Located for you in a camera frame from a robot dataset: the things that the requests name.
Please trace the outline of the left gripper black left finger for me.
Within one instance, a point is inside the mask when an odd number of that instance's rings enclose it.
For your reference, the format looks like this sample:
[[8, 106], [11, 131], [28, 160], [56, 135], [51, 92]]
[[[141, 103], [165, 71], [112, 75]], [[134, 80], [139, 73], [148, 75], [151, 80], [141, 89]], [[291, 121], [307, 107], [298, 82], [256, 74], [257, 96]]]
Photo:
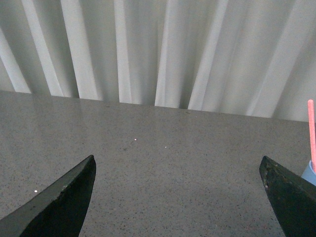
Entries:
[[2, 237], [77, 237], [96, 176], [92, 155], [0, 221]]

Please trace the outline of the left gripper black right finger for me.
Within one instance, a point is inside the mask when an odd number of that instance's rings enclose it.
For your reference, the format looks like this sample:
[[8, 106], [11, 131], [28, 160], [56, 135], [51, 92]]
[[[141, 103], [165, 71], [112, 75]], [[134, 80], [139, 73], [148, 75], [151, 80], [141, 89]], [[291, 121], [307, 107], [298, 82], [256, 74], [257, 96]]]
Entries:
[[275, 216], [287, 237], [316, 235], [316, 187], [264, 156], [259, 173]]

